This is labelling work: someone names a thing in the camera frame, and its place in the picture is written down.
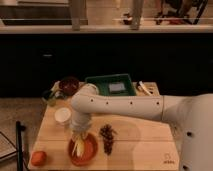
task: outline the green tray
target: green tray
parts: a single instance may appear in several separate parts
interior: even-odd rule
[[[129,74],[86,77],[85,82],[95,84],[103,96],[136,96]]]

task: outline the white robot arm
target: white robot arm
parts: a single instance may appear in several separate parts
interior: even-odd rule
[[[71,127],[84,132],[91,113],[113,113],[149,120],[175,122],[182,127],[183,145],[180,171],[213,170],[213,95],[100,96],[93,84],[84,85],[71,100],[74,109]]]

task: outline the white bowl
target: white bowl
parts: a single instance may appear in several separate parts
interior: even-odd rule
[[[71,119],[71,111],[67,107],[62,107],[56,110],[55,112],[55,120],[61,125],[66,125],[70,122]]]

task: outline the wooden bowl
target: wooden bowl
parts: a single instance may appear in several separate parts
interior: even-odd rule
[[[74,95],[79,88],[79,80],[75,77],[65,77],[59,82],[59,88],[68,96]]]
[[[76,154],[72,156],[74,142],[70,140],[68,145],[68,154],[71,162],[76,166],[85,166],[90,164],[98,151],[98,144],[96,138],[92,134],[88,134],[84,141],[84,154],[82,157],[77,157]]]

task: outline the dark wall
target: dark wall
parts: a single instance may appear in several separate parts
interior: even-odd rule
[[[0,96],[41,96],[64,76],[129,73],[161,94],[213,92],[213,34],[0,35]]]

